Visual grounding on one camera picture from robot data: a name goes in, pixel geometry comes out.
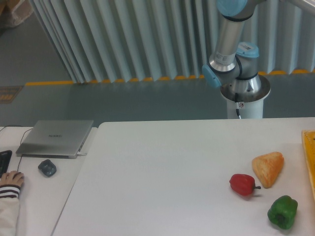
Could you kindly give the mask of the person's right hand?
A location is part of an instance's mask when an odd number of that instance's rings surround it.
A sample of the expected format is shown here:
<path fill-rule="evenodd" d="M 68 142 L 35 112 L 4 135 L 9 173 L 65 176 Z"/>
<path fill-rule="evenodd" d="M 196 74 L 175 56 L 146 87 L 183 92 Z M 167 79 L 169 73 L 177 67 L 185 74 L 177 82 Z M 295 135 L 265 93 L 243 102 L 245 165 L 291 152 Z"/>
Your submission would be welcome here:
<path fill-rule="evenodd" d="M 5 185 L 14 185 L 18 187 L 22 187 L 24 184 L 24 178 L 13 179 L 13 176 L 18 171 L 11 171 L 9 173 L 4 173 L 0 178 L 0 186 L 3 187 Z"/>

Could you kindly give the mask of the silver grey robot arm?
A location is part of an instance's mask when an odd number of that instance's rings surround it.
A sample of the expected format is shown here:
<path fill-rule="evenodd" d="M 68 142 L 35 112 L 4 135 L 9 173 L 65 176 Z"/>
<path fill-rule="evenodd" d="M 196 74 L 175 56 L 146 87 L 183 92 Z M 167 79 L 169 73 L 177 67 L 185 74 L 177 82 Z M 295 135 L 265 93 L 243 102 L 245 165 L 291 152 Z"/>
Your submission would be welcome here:
<path fill-rule="evenodd" d="M 315 68 L 315 2 L 313 0 L 219 0 L 223 16 L 220 34 L 209 67 L 217 74 L 236 70 L 236 55 L 245 22 L 259 8 L 258 52 L 248 54 L 258 59 L 258 69 L 274 69 L 290 74 L 295 69 L 312 72 Z"/>

